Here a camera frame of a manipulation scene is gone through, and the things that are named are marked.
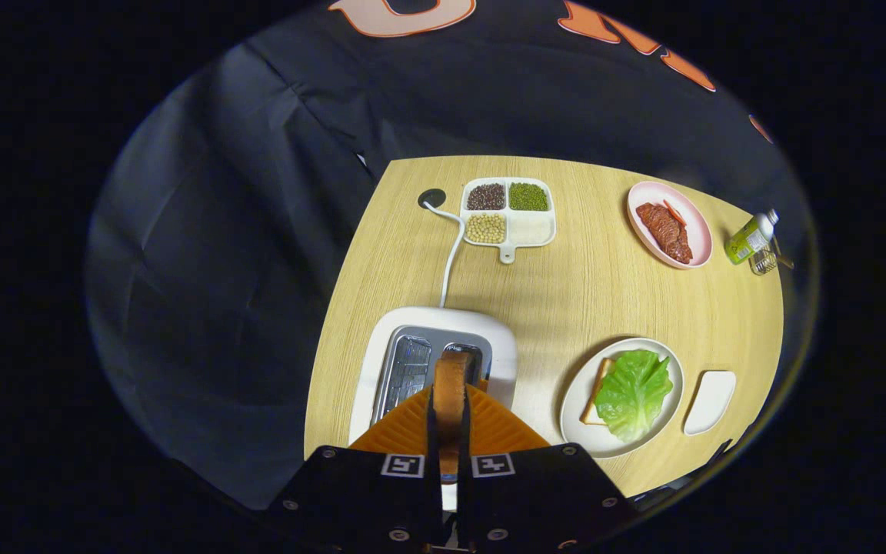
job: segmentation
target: carrot stick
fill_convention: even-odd
[[[662,199],[662,202],[664,202],[664,203],[665,203],[665,206],[668,207],[668,213],[671,213],[671,214],[672,214],[672,217],[678,219],[679,223],[682,224],[682,227],[685,227],[685,225],[686,225],[686,220],[684,220],[684,219],[682,218],[682,216],[679,215],[679,211],[676,210],[674,207],[672,207],[672,204],[669,204],[669,203],[668,203],[668,200]]]

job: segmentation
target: pink plate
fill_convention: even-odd
[[[668,257],[667,253],[662,252],[655,237],[651,236],[651,232],[641,222],[641,218],[635,211],[638,206],[646,202],[665,206],[662,200],[668,200],[668,203],[672,204],[672,207],[678,210],[679,215],[686,221],[686,238],[689,239],[689,249],[692,250],[692,260],[689,263],[676,262]],[[641,242],[662,262],[679,269],[692,269],[710,262],[710,256],[713,255],[713,235],[710,234],[710,225],[706,224],[706,219],[703,218],[703,214],[699,213],[696,206],[678,190],[668,185],[662,185],[660,182],[643,180],[629,190],[627,212],[631,227],[637,232]]]

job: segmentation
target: black cloth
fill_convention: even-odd
[[[812,333],[819,261],[788,160],[717,75],[709,92],[660,52],[566,32],[566,15],[491,0],[452,27],[383,39],[319,4],[229,50],[145,119],[96,205],[85,286],[113,389],[167,456],[253,509],[295,473],[327,302],[396,159],[590,162],[774,207],[798,264],[781,273],[778,374],[790,371]]]

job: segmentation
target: lettuce leaf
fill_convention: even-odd
[[[655,352],[632,350],[605,375],[594,404],[613,436],[633,442],[651,428],[661,412],[661,401],[671,390],[668,358],[660,362]]]

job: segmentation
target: sandwich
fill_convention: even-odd
[[[611,371],[613,362],[615,361],[611,360],[611,358],[604,358],[604,361],[601,362],[601,368],[598,369],[597,378],[594,380],[594,389],[591,390],[590,399],[587,400],[587,407],[580,414],[580,421],[584,424],[607,425],[600,415],[597,414],[597,403],[595,403],[595,400],[597,399],[597,393],[601,391],[601,386],[604,385],[604,377]]]

